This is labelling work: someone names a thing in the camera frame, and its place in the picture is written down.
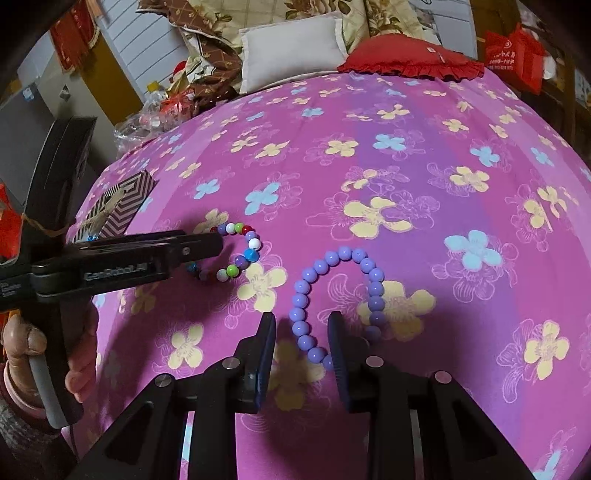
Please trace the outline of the person's left hand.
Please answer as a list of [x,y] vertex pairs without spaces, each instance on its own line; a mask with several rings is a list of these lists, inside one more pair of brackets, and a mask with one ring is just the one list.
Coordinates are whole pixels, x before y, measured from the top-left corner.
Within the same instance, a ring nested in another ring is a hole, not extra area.
[[[62,313],[84,327],[77,343],[69,352],[69,371],[64,380],[66,389],[74,395],[78,403],[83,403],[96,383],[98,311],[93,303],[88,303],[84,307],[64,307]],[[17,396],[28,405],[41,408],[42,402],[32,376],[29,358],[45,352],[46,337],[19,314],[13,313],[3,329],[2,340]]]

